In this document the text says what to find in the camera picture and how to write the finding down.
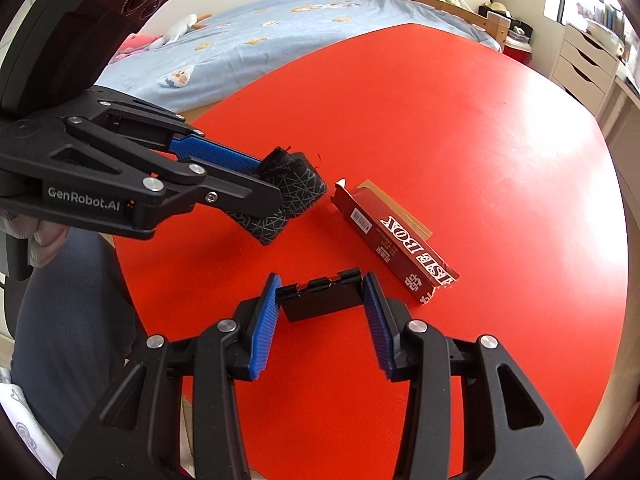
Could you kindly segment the grey gloved left hand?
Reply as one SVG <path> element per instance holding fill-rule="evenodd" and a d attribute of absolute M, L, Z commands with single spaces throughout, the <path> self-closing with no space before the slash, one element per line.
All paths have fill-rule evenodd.
<path fill-rule="evenodd" d="M 18 240 L 28 240 L 28 262 L 34 268 L 42 268 L 58 254 L 70 227 L 2 210 L 1 231 Z"/>

